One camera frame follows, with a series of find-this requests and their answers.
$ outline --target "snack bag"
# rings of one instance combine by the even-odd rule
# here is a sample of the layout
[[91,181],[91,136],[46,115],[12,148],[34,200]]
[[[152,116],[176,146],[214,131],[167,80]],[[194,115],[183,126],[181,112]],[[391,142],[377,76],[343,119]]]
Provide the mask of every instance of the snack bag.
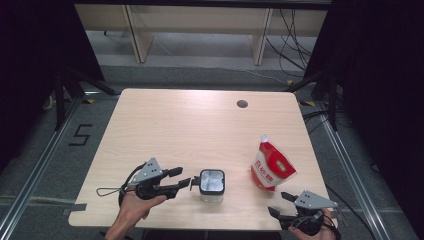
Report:
[[296,173],[289,160],[262,135],[259,152],[251,166],[252,178],[256,185],[267,191],[275,191],[275,186]]

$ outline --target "light wood table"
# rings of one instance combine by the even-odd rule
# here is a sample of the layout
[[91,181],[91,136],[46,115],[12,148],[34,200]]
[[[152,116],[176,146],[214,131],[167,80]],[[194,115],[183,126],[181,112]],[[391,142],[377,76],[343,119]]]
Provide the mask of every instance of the light wood table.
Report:
[[[246,108],[237,105],[248,103]],[[277,191],[253,183],[260,136],[287,155],[297,175]],[[162,169],[183,167],[181,175],[161,185],[198,176],[203,169],[225,172],[221,203],[200,200],[198,187],[181,189],[175,199],[153,208],[137,227],[203,230],[281,230],[268,206],[294,215],[293,195],[310,190],[328,197],[296,98],[291,93],[208,90],[125,90],[113,112],[76,204],[73,226],[110,226],[119,211],[118,194],[99,197],[97,188],[119,187],[131,171],[156,157]]]

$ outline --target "person's right hand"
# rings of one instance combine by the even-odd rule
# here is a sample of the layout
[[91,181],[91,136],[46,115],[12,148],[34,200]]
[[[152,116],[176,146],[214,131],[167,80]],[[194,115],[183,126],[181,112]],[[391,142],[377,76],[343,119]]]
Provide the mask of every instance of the person's right hand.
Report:
[[[331,213],[328,209],[324,208],[322,209],[322,212],[324,213],[324,222],[328,225],[332,225],[330,219],[331,219]],[[321,230],[315,235],[315,236],[309,236],[302,232],[300,229],[295,227],[289,227],[289,232],[292,233],[297,239],[299,240],[335,240],[336,235],[331,231],[328,227],[321,226]]]

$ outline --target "person's left hand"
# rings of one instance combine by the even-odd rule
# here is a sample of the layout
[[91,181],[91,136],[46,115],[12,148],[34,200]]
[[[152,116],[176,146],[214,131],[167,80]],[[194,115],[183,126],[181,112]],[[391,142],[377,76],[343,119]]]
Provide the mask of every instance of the person's left hand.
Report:
[[127,192],[122,200],[118,216],[105,238],[108,240],[123,239],[138,221],[147,218],[152,207],[163,203],[166,199],[166,196],[157,196],[149,200],[142,200],[134,191]]

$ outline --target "hand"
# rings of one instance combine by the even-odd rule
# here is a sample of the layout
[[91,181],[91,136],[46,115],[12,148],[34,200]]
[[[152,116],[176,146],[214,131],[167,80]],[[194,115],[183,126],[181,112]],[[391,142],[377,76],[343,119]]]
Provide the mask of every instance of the hand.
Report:
[[[331,213],[328,209],[324,208],[322,209],[322,212],[325,216],[324,222],[328,225],[332,225],[330,219],[331,219]],[[289,232],[291,232],[297,239],[299,240],[334,240],[336,239],[335,234],[333,231],[331,231],[329,228],[322,226],[321,230],[315,235],[315,236],[309,236],[302,232],[300,229],[295,227],[289,227]]]
[[109,228],[107,240],[121,240],[130,232],[141,219],[146,219],[150,209],[163,203],[166,196],[157,196],[149,200],[140,199],[134,191],[127,192],[121,203],[121,209],[115,222]]

